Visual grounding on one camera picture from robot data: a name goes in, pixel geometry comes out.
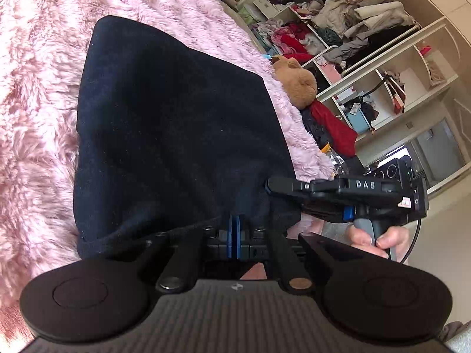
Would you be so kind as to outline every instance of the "round black pad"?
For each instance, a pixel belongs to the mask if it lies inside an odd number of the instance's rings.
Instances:
[[[323,294],[331,319],[380,344],[418,343],[437,335],[451,312],[448,288],[427,272],[366,258],[374,263],[357,259],[334,270]]]
[[[148,308],[131,264],[91,258],[44,273],[23,290],[20,308],[39,336],[62,343],[103,340],[130,329]]]

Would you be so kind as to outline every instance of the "red clothing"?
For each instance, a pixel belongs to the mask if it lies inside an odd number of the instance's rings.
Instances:
[[[289,24],[289,27],[291,28],[298,40],[303,40],[307,34],[311,33],[308,26],[304,22],[292,22],[291,24]]]
[[[300,65],[303,65],[306,62],[308,62],[309,60],[311,60],[313,56],[310,55],[310,54],[306,54],[306,53],[294,53],[294,54],[285,54],[284,57],[286,57],[286,58],[295,58],[296,60],[298,60]]]
[[[332,112],[317,99],[310,106],[311,115],[317,123],[324,126],[334,140],[332,148],[341,156],[352,158],[355,156],[355,141],[358,134],[348,125],[338,119]]]
[[[281,36],[281,42],[292,47],[296,51],[296,53],[307,53],[306,48],[301,45],[297,39],[294,39],[293,37],[290,37],[286,34],[283,34]]]

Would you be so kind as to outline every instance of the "teddy bear ear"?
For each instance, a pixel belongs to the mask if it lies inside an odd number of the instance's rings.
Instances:
[[[296,60],[295,58],[290,58],[288,60],[288,65],[292,69],[300,69],[301,68],[301,65],[299,64],[298,60]]]

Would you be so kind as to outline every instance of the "finger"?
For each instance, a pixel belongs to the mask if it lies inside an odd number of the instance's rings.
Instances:
[[[256,263],[241,278],[241,280],[266,280],[267,273],[262,263]]]
[[[385,259],[389,257],[389,255],[385,251],[375,246],[363,246],[359,244],[352,244],[352,247],[361,249],[362,251],[365,251],[371,254],[375,254],[376,256],[379,256],[379,257],[384,257]]]
[[[349,226],[348,230],[348,237],[352,241],[353,244],[359,244],[362,246],[370,246],[372,244],[371,236],[368,235],[366,231],[360,230],[359,228],[355,227],[353,224]]]
[[[392,226],[376,240],[381,249],[403,246],[409,243],[409,231],[404,227]]]

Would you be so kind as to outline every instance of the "small logo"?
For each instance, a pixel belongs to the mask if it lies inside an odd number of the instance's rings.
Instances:
[[[243,285],[242,284],[239,284],[239,283],[236,283],[234,285],[231,285],[231,288],[233,290],[239,290],[239,289],[242,289],[243,288]]]
[[[369,189],[374,189],[374,182],[370,182],[368,185],[368,182],[361,182],[359,180],[356,181],[356,188],[369,188]]]

